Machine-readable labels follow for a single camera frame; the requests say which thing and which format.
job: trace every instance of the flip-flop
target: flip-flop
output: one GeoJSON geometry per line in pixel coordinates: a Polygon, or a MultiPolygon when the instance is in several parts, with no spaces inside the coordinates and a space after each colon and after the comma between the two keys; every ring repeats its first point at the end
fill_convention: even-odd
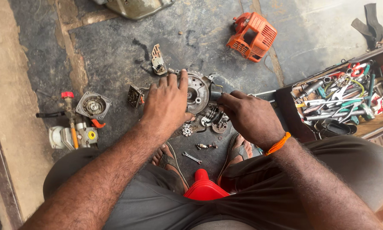
{"type": "MultiPolygon", "coordinates": [[[[217,177],[217,181],[219,180],[220,176],[223,174],[228,163],[230,163],[232,159],[236,158],[239,155],[243,158],[243,160],[248,159],[247,151],[244,148],[244,142],[240,145],[240,147],[233,149],[233,146],[235,145],[237,137],[239,135],[240,133],[236,133],[230,141],[230,145],[228,146],[228,151],[227,151],[227,160],[225,161],[225,164],[223,166],[223,169],[220,172],[220,175],[217,177]]],[[[252,146],[253,157],[254,157],[254,152],[258,152],[258,150],[254,144],[251,143],[251,146],[252,146]]]]}
{"type": "Polygon", "coordinates": [[[179,165],[177,164],[176,154],[174,153],[173,147],[168,142],[166,142],[166,144],[169,147],[169,151],[173,155],[173,157],[170,157],[164,154],[164,152],[162,151],[163,155],[162,155],[162,158],[160,159],[159,167],[164,168],[168,164],[175,167],[177,171],[179,172],[180,177],[183,179],[184,183],[186,184],[187,188],[189,188],[189,185],[187,184],[182,172],[179,169],[179,165]]]}

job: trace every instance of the scissors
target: scissors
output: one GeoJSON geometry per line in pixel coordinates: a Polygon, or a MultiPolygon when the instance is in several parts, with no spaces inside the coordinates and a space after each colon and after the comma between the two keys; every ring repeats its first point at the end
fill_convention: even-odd
{"type": "Polygon", "coordinates": [[[364,63],[362,65],[359,62],[350,63],[347,66],[346,73],[350,74],[350,76],[352,76],[352,77],[361,76],[363,74],[364,67],[366,67],[366,66],[367,66],[367,63],[364,63]]]}

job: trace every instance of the spanner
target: spanner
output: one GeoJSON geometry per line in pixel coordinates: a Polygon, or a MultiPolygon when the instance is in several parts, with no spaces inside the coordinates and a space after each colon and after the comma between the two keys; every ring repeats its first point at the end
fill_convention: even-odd
{"type": "Polygon", "coordinates": [[[197,163],[199,163],[199,164],[201,164],[201,163],[202,163],[202,161],[201,161],[201,160],[198,160],[198,159],[196,159],[196,158],[194,158],[194,157],[190,156],[190,155],[189,155],[189,154],[187,154],[186,152],[183,152],[182,154],[183,154],[183,156],[187,156],[187,157],[189,157],[190,159],[197,161],[197,163]]]}

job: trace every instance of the orange plastic shroud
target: orange plastic shroud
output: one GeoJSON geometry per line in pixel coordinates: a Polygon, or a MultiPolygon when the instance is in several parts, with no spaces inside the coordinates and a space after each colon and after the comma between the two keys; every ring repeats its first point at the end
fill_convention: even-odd
{"type": "Polygon", "coordinates": [[[259,62],[274,42],[276,29],[255,12],[243,13],[233,20],[236,34],[228,40],[227,47],[238,50],[248,60],[259,62]]]}

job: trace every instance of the black hose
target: black hose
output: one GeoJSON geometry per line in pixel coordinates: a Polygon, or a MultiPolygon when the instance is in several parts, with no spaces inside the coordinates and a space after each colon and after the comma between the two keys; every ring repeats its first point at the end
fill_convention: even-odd
{"type": "Polygon", "coordinates": [[[213,119],[211,119],[211,120],[209,120],[209,121],[206,121],[206,122],[204,123],[204,130],[197,131],[196,133],[202,133],[202,132],[205,132],[205,131],[207,130],[207,125],[206,125],[206,124],[209,124],[209,123],[214,122],[214,121],[219,117],[219,115],[220,115],[220,114],[217,113],[217,114],[214,116],[213,119]]]}
{"type": "Polygon", "coordinates": [[[65,115],[65,111],[52,112],[52,113],[38,112],[36,113],[36,118],[56,118],[56,117],[61,117],[64,115],[65,115]]]}

